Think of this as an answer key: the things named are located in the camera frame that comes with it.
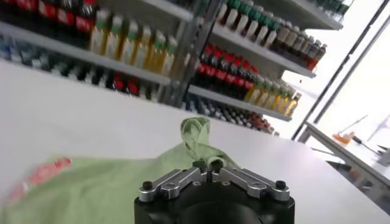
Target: orange object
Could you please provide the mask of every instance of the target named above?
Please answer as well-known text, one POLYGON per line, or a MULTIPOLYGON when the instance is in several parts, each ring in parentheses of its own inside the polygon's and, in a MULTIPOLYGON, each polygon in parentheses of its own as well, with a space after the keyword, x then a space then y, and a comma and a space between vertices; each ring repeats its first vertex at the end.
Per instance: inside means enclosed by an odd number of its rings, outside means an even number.
POLYGON ((334 134, 333 137, 341 143, 348 144, 351 141, 351 139, 354 137, 354 135, 355 132, 351 132, 348 135, 343 135, 343 136, 340 136, 340 133, 337 133, 334 134))

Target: white tabletop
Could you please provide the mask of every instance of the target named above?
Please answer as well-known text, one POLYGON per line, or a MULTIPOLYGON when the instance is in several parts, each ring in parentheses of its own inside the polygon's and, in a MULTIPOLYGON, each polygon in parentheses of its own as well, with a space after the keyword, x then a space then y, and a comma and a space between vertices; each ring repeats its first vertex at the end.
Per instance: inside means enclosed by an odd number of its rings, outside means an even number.
MULTIPOLYGON (((348 157, 356 165, 375 176, 382 184, 390 186, 390 167, 385 167, 377 162, 380 158, 378 154, 363 145, 357 144, 355 141, 350 141, 349 144, 345 145, 333 139, 329 133, 321 131, 315 124, 307 122, 306 125, 310 131, 320 137, 317 138, 319 142, 327 143, 330 146, 329 149, 332 152, 342 153, 343 156, 348 157)), ((367 146, 374 151, 383 151, 374 144, 367 144, 367 146)))
MULTIPOLYGON (((150 158, 193 117, 163 105, 0 61, 0 193, 53 154, 150 158)), ((217 120, 210 142, 241 166, 286 180, 296 224, 389 224, 390 217, 307 146, 217 120)))

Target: metal shelf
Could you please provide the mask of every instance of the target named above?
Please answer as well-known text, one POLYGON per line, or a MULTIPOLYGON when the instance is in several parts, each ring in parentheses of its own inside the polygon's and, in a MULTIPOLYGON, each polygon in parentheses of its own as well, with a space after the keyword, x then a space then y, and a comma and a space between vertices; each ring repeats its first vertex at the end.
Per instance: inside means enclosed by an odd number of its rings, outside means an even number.
POLYGON ((214 25, 213 34, 217 35, 220 38, 223 38, 229 42, 232 42, 234 45, 237 45, 241 48, 244 48, 247 51, 251 51, 277 65, 282 67, 283 69, 287 69, 292 72, 296 72, 300 75, 314 78, 316 75, 311 72, 310 70, 298 65, 297 63, 290 61, 278 54, 273 53, 272 51, 269 51, 266 48, 261 47, 258 44, 255 44, 245 38, 243 38, 241 35, 238 35, 236 33, 231 32, 228 28, 223 27, 219 24, 214 25))
POLYGON ((200 88, 200 87, 197 87, 194 85, 190 85, 190 87, 188 88, 188 92, 195 94, 195 95, 198 95, 198 96, 202 96, 202 97, 211 99, 211 100, 215 100, 215 101, 218 101, 221 103, 225 103, 225 104, 228 104, 228 105, 231 105, 234 107, 238 107, 241 109, 245 109, 245 110, 253 111, 256 113, 263 114, 263 115, 267 115, 270 117, 274 117, 274 118, 277 118, 277 119, 280 119, 283 121, 290 121, 291 120, 291 117, 289 117, 289 116, 285 116, 283 114, 276 113, 275 111, 260 108, 260 107, 257 107, 255 105, 252 105, 250 103, 247 103, 247 102, 244 102, 241 100, 236 100, 236 99, 233 99, 233 98, 224 96, 222 94, 215 93, 215 92, 212 92, 210 90, 203 89, 203 88, 200 88))
POLYGON ((143 69, 136 68, 134 66, 127 65, 120 61, 115 61, 107 57, 103 57, 98 54, 94 54, 90 51, 74 47, 70 44, 63 43, 61 41, 54 40, 42 36, 40 34, 16 27, 4 22, 0 22, 0 32, 6 35, 10 35, 19 40, 26 41, 28 43, 49 49, 63 55, 70 56, 72 58, 77 58, 82 61, 87 61, 105 68, 112 69, 114 71, 123 72, 140 79, 145 79, 154 83, 159 83, 161 85, 170 84, 171 80, 168 77, 163 77, 162 75, 154 74, 143 69))
POLYGON ((185 21, 191 21, 193 18, 193 14, 190 11, 183 9, 180 6, 177 6, 166 0, 141 0, 141 1, 185 21))
POLYGON ((275 15, 291 21, 301 29, 339 30, 342 28, 342 24, 308 0, 256 0, 256 3, 275 15))

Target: plastic bottle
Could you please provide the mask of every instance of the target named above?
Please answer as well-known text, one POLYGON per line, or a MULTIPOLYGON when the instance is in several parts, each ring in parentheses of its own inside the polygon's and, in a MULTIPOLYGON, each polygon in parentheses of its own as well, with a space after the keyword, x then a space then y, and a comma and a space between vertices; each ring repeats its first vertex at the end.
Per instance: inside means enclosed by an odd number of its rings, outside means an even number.
POLYGON ((151 40, 151 28, 148 26, 143 27, 142 37, 140 43, 138 43, 136 57, 134 65, 139 68, 143 68, 146 65, 146 57, 149 51, 149 42, 151 40))
POLYGON ((301 93, 297 93, 294 99, 291 101, 290 105, 288 106, 285 115, 292 116, 294 113, 294 110, 298 106, 298 101, 302 97, 301 93))
POLYGON ((61 36, 76 33, 76 14, 80 7, 79 0, 60 0, 57 14, 58 31, 61 36))
POLYGON ((129 25, 129 32, 127 33, 127 38, 124 40, 121 54, 121 61, 126 64, 134 64, 135 55, 137 54, 137 35, 138 24, 135 21, 131 21, 129 25))
POLYGON ((310 47, 313 44, 314 44, 314 37, 310 36, 309 38, 305 39, 305 42, 303 43, 302 47, 299 50, 299 57, 301 59, 306 60, 310 47))
POLYGON ((148 65, 147 69, 160 73, 162 63, 163 63, 163 57, 165 54, 164 47, 165 47, 166 38, 162 34, 162 32, 157 31, 154 44, 151 47, 150 56, 148 59, 148 65))
POLYGON ((228 3, 228 0, 224 0, 224 3, 222 4, 221 9, 218 12, 218 16, 216 19, 216 21, 218 23, 221 23, 225 17, 225 14, 227 12, 227 3, 228 3))
POLYGON ((279 94, 280 85, 276 82, 273 82, 271 90, 269 91, 268 98, 264 101, 262 105, 263 108, 272 109, 272 106, 275 102, 276 97, 279 94))
POLYGON ((263 92, 257 97, 255 105, 257 105, 258 107, 263 107, 269 95, 271 94, 271 88, 273 88, 272 86, 273 82, 269 79, 265 79, 265 82, 263 82, 263 92))
POLYGON ((322 47, 318 50, 316 56, 314 57, 314 60, 312 60, 311 63, 309 64, 308 69, 313 70, 318 64, 319 60, 322 59, 322 57, 325 55, 326 52, 327 52, 327 45, 323 44, 322 47))
POLYGON ((90 51, 94 52, 95 54, 104 54, 108 35, 107 20, 108 11, 100 10, 97 12, 96 25, 92 30, 90 41, 90 51))
POLYGON ((95 24, 97 6, 96 0, 83 0, 76 15, 76 29, 77 35, 82 40, 81 45, 89 44, 91 32, 95 24))
POLYGON ((243 10, 241 14, 237 18, 237 26, 235 29, 236 33, 242 33, 246 27, 246 24, 248 23, 249 20, 249 12, 252 9, 254 2, 253 1, 246 1, 245 4, 243 5, 243 10))
POLYGON ((289 107, 290 103, 293 101, 293 95, 294 95, 294 90, 291 88, 287 89, 287 94, 283 100, 283 103, 279 106, 278 112, 281 114, 285 114, 287 108, 289 107))
POLYGON ((279 30, 280 23, 282 23, 282 19, 279 17, 274 18, 274 23, 271 26, 271 31, 269 32, 268 37, 266 37, 264 47, 265 48, 270 48, 272 44, 274 43, 276 36, 277 36, 277 31, 279 30))
POLYGON ((41 16, 41 23, 45 26, 45 30, 49 27, 51 31, 57 28, 57 7, 58 0, 39 0, 38 11, 41 16))
POLYGON ((235 0, 232 4, 232 8, 229 11, 229 15, 226 19, 225 26, 226 27, 233 27, 234 22, 237 19, 238 16, 238 8, 241 5, 241 2, 239 0, 235 0))
POLYGON ((300 55, 300 49, 302 48, 303 43, 305 42, 306 38, 307 38, 307 34, 304 31, 299 33, 298 37, 296 38, 296 40, 291 48, 291 53, 293 55, 295 55, 295 56, 300 55))
POLYGON ((289 35, 287 36, 287 39, 285 41, 285 44, 284 44, 285 51, 291 52, 293 44, 295 43, 295 40, 298 37, 298 33, 299 33, 299 27, 294 26, 292 28, 292 31, 289 33, 289 35))
POLYGON ((273 17, 274 17, 274 14, 272 12, 265 12, 264 13, 263 24, 262 24, 262 27, 261 27, 261 29, 256 37, 256 40, 255 40, 255 42, 257 44, 262 45, 264 43, 264 39, 265 39, 265 37, 268 33, 268 30, 272 24, 273 17))
POLYGON ((276 52, 282 51, 282 46, 284 45, 284 43, 287 39, 287 36, 289 35, 289 33, 291 31, 291 27, 292 27, 292 25, 290 22, 284 21, 284 20, 281 21, 278 34, 277 34, 276 39, 271 47, 272 50, 274 50, 276 52))
POLYGON ((307 68, 310 69, 312 64, 315 63, 315 58, 317 53, 319 52, 319 49, 321 48, 321 41, 316 40, 313 45, 311 45, 309 52, 307 53, 307 68))
POLYGON ((121 51, 123 17, 114 16, 111 32, 107 38, 104 54, 106 57, 117 60, 121 51))
POLYGON ((247 39, 253 40, 254 33, 258 27, 258 20, 261 18, 261 14, 263 13, 263 8, 261 6, 252 7, 252 10, 249 13, 249 22, 247 23, 247 27, 241 33, 247 39))
POLYGON ((163 67, 161 69, 161 74, 163 76, 168 76, 171 73, 173 62, 175 61, 175 52, 177 48, 177 42, 174 37, 169 36, 168 45, 165 50, 165 57, 163 62, 163 67))

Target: black screw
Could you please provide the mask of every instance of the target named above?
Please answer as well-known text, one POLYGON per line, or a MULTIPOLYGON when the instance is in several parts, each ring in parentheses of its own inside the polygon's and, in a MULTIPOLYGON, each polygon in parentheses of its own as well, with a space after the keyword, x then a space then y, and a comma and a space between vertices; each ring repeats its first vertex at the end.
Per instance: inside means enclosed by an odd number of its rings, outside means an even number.
POLYGON ((142 188, 145 190, 145 191, 148 191, 148 190, 151 190, 153 188, 153 183, 151 181, 144 181, 142 183, 142 188))
POLYGON ((276 181, 275 186, 276 186, 276 189, 278 189, 278 190, 284 190, 286 188, 286 182, 284 182, 282 180, 278 180, 278 181, 276 181))

